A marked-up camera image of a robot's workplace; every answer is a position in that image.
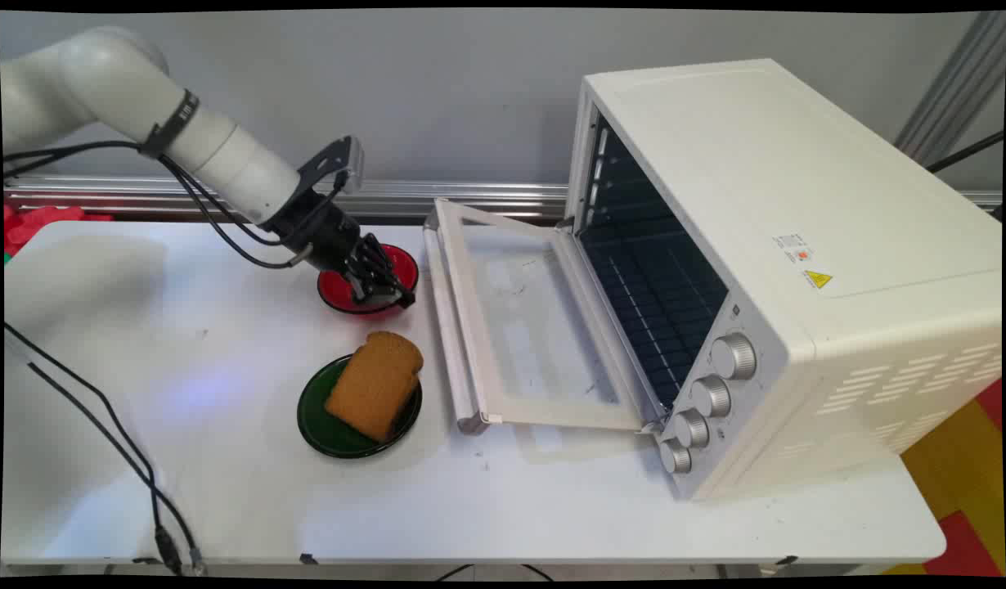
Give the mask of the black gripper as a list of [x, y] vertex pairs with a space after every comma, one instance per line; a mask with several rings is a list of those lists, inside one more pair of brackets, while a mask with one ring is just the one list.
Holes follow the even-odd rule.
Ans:
[[345, 276], [354, 305], [410, 307], [415, 302], [412, 287], [398, 278], [375, 235], [361, 236], [360, 224], [335, 205], [340, 191], [335, 187], [321, 194], [308, 189], [261, 223], [261, 230], [274, 234], [293, 254], [283, 268], [308, 263], [317, 271]]

